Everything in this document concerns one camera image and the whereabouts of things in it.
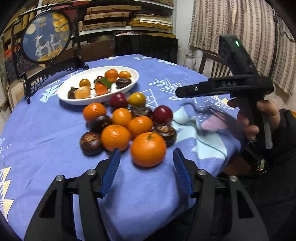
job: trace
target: table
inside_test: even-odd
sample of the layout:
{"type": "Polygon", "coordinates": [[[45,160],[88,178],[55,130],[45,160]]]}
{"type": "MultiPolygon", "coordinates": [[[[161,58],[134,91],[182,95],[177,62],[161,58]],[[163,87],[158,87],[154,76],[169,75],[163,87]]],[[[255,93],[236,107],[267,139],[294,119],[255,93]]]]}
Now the table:
{"type": "MultiPolygon", "coordinates": [[[[238,110],[227,106],[228,95],[177,98],[177,87],[207,78],[163,60],[130,55],[88,64],[90,68],[127,66],[137,70],[140,79],[131,92],[142,92],[152,109],[164,104],[174,113],[171,125],[177,130],[177,141],[167,150],[164,161],[154,168],[139,169],[128,151],[122,153],[112,188],[99,200],[111,240],[140,241],[194,204],[178,182],[173,150],[179,147],[186,159],[217,175],[244,146],[244,133],[235,119],[238,110]]],[[[0,137],[0,209],[22,239],[57,175],[80,176],[108,158],[106,152],[91,158],[82,154],[79,140],[88,131],[84,107],[70,106],[56,95],[59,86],[80,71],[51,77],[48,85],[31,97],[31,104],[21,101],[0,137]]],[[[77,237],[83,240],[77,196],[74,214],[77,237]]]]}

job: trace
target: round table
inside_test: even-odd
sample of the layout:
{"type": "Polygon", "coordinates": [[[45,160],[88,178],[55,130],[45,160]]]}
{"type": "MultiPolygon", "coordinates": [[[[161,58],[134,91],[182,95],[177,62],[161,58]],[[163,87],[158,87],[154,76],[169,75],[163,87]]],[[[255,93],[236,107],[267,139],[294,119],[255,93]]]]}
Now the round table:
{"type": "MultiPolygon", "coordinates": [[[[171,126],[177,130],[177,140],[167,149],[164,161],[154,168],[140,169],[133,165],[129,151],[122,153],[112,188],[99,199],[110,239],[140,241],[194,204],[195,200],[183,193],[176,175],[172,159],[176,147],[186,159],[214,176],[240,152],[245,137],[236,121],[237,109],[227,106],[229,95],[177,98],[177,87],[207,78],[163,60],[130,55],[88,65],[135,69],[140,78],[131,93],[142,92],[152,109],[167,105],[174,113],[171,126]]],[[[57,97],[59,86],[81,71],[50,77],[47,85],[31,97],[31,104],[25,100],[18,103],[0,137],[0,209],[22,239],[57,175],[77,177],[108,158],[106,152],[95,157],[83,155],[79,140],[88,131],[84,107],[68,105],[57,97]]],[[[77,196],[73,203],[77,237],[83,240],[77,196]]]]}

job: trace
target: white bowl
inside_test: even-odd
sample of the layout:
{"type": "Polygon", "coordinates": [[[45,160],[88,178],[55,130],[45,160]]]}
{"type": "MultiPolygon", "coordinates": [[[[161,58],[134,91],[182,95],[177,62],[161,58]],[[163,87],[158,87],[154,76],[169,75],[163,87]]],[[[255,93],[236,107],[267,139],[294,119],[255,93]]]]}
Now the white bowl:
{"type": "Polygon", "coordinates": [[[124,66],[104,66],[104,67],[97,67],[93,69],[89,69],[86,71],[83,71],[81,73],[78,73],[68,80],[66,80],[58,89],[57,96],[64,102],[72,105],[89,105],[91,103],[102,103],[110,100],[111,96],[117,92],[126,93],[128,92],[138,81],[140,75],[137,71],[134,69],[124,67],[124,66]],[[71,89],[71,87],[79,88],[79,82],[82,79],[88,79],[91,83],[91,89],[94,88],[94,80],[98,76],[104,76],[105,73],[110,69],[116,69],[119,72],[125,70],[130,72],[131,74],[131,84],[122,88],[117,89],[116,84],[113,83],[110,93],[105,95],[97,96],[95,90],[91,90],[91,97],[86,99],[68,99],[68,92],[71,89]]]}

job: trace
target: painted moon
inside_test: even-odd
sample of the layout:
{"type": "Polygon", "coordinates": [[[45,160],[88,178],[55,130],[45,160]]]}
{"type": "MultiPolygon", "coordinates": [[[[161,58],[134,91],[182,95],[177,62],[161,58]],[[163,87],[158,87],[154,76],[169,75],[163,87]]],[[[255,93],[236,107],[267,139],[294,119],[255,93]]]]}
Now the painted moon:
{"type": "Polygon", "coordinates": [[[35,32],[35,30],[36,30],[36,25],[35,24],[31,24],[29,27],[28,27],[28,29],[27,29],[27,31],[26,31],[26,34],[32,34],[32,33],[34,33],[35,32]]]}

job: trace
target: thermos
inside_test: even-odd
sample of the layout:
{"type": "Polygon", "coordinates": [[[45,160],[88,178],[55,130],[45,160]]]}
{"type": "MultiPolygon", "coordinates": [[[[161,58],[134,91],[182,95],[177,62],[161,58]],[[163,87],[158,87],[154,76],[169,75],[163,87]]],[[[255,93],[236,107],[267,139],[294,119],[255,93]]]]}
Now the thermos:
{"type": "Polygon", "coordinates": [[[193,57],[192,54],[187,53],[183,66],[186,67],[186,68],[188,68],[188,69],[193,69],[193,67],[195,65],[196,65],[196,58],[193,57]]]}

